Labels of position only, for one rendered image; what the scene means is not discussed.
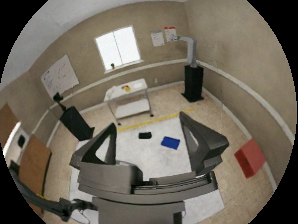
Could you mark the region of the blue notebook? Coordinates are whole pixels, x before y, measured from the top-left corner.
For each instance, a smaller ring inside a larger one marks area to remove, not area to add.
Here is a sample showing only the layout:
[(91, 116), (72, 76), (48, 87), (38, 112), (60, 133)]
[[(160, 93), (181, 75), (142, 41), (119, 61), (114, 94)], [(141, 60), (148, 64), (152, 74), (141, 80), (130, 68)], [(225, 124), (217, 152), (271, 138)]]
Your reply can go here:
[(164, 136), (161, 146), (177, 150), (180, 144), (180, 139)]

